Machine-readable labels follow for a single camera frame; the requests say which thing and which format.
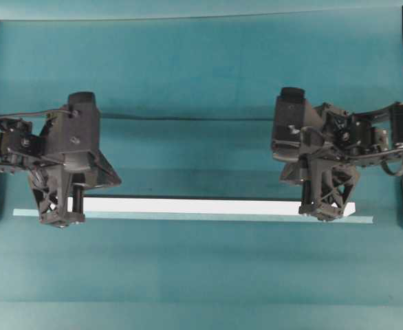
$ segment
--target black cable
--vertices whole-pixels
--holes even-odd
[[[71,113],[70,111],[63,109],[63,108],[50,109],[50,110],[37,111],[37,112],[17,112],[17,113],[10,113],[8,115],[0,115],[0,120],[1,119],[10,119],[13,117],[36,117],[36,116],[41,116],[41,115],[47,115],[49,113],[54,113],[54,112]]]
[[[381,156],[388,156],[392,155],[394,153],[403,153],[403,148],[400,149],[391,149],[388,151],[382,151],[381,153],[370,153],[368,155],[359,155],[359,156],[350,156],[347,155],[347,157],[351,160],[366,160],[368,158],[373,158],[373,157],[381,157]]]
[[[396,172],[393,172],[389,167],[388,167],[388,163],[386,161],[383,161],[380,163],[380,165],[382,166],[383,171],[387,174],[387,175],[392,175],[394,177],[401,177],[403,175],[403,158],[402,158],[402,165],[400,166],[399,170]]]

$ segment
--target teal fabric surface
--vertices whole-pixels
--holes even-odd
[[[100,148],[124,182],[98,195],[298,199],[270,155],[275,96],[295,85],[350,111],[403,101],[401,24],[398,7],[0,22],[0,114],[95,91]],[[24,174],[4,175],[0,329],[403,329],[400,182],[362,170],[353,201],[373,225],[93,219],[55,230],[12,216],[34,201]]]
[[[397,9],[403,0],[0,0],[1,20],[108,20],[212,17],[349,8]]]

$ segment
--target white bar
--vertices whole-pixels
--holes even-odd
[[[84,213],[89,219],[321,222],[300,216],[300,204],[299,201],[85,197]],[[72,209],[72,198],[68,209]],[[373,223],[373,217],[349,217],[355,211],[355,203],[348,203],[345,217],[335,222]],[[37,217],[38,212],[14,209],[14,215]]]
[[[102,198],[85,197],[84,212],[195,213],[205,215],[298,215],[299,201],[250,201],[223,199]],[[72,208],[69,198],[68,208]],[[356,211],[348,203],[344,216]]]

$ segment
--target screw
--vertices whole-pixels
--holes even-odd
[[[345,132],[342,134],[342,140],[343,141],[348,141],[348,139],[350,138],[350,133]]]
[[[73,144],[80,144],[80,140],[76,136],[72,136],[70,142]]]
[[[295,125],[289,125],[290,134],[298,134],[301,131],[295,128]]]
[[[30,140],[27,139],[26,137],[23,137],[23,138],[21,139],[21,145],[22,145],[23,147],[27,148],[27,147],[30,145]]]

